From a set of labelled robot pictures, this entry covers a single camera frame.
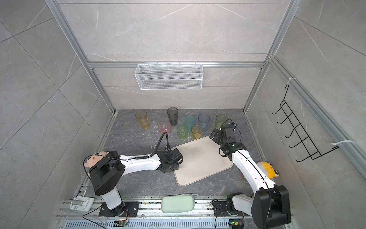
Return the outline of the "beige plastic tray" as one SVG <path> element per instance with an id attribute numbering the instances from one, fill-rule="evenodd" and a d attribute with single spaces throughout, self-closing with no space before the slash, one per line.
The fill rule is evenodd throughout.
<path id="1" fill-rule="evenodd" d="M 209 137 L 203 137 L 175 147 L 183 155 L 183 163 L 174 171 L 179 186 L 185 187 L 194 182 L 227 170 L 233 163 L 219 155 L 219 145 Z"/>

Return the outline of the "clear glass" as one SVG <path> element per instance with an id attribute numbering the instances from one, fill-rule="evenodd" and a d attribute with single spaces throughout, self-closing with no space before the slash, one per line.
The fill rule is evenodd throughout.
<path id="1" fill-rule="evenodd" d="M 159 115 L 156 113 L 149 114 L 147 120 L 153 132 L 159 132 Z"/>

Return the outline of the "dark grey glass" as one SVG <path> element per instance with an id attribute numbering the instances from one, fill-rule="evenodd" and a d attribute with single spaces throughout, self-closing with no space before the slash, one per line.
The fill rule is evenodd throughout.
<path id="1" fill-rule="evenodd" d="M 178 109 L 176 107 L 170 107 L 167 109 L 167 115 L 169 122 L 172 126 L 176 126 L 178 123 Z"/>

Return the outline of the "tall yellow glass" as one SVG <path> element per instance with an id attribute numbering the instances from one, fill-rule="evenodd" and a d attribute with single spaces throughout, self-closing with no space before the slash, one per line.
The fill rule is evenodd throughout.
<path id="1" fill-rule="evenodd" d="M 148 113 L 145 110 L 140 110 L 135 114 L 135 117 L 143 129 L 148 129 L 150 127 L 149 121 L 147 120 Z"/>

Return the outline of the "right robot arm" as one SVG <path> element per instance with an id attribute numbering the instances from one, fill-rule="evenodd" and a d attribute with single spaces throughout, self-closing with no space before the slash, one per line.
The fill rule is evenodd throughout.
<path id="1" fill-rule="evenodd" d="M 259 229 L 271 229 L 291 222 L 289 192 L 285 186 L 278 186 L 253 161 L 247 148 L 235 138 L 235 123 L 222 125 L 214 129 L 209 138 L 219 145 L 222 157 L 229 158 L 235 164 L 254 195 L 243 193 L 230 194 L 226 198 L 226 211 L 231 215 L 241 213 L 252 217 Z"/>

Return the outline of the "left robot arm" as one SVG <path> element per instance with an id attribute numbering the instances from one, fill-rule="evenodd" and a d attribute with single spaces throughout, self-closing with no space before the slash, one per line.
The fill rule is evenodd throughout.
<path id="1" fill-rule="evenodd" d="M 184 156 L 178 149 L 171 149 L 168 133 L 163 132 L 150 154 L 126 156 L 117 151 L 103 151 L 87 156 L 83 164 L 95 195 L 104 201 L 102 208 L 115 212 L 125 206 L 116 187 L 122 176 L 146 170 L 172 172 L 178 170 L 183 161 Z"/>

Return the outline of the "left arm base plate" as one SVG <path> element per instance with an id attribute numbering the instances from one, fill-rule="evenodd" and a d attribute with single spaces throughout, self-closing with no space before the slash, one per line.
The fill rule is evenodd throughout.
<path id="1" fill-rule="evenodd" d="M 108 209 L 106 203 L 103 203 L 98 214 L 99 217 L 136 217 L 140 202 L 122 202 L 122 204 L 113 210 Z"/>

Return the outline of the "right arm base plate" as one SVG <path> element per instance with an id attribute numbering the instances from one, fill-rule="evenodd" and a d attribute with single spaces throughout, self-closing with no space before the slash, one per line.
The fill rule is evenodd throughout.
<path id="1" fill-rule="evenodd" d="M 242 211 L 238 211 L 234 208 L 234 205 L 231 200 L 227 199 L 226 201 L 219 201 L 217 199 L 212 200 L 212 206 L 214 209 L 214 216 L 218 217 L 248 217 L 248 214 L 245 214 Z"/>

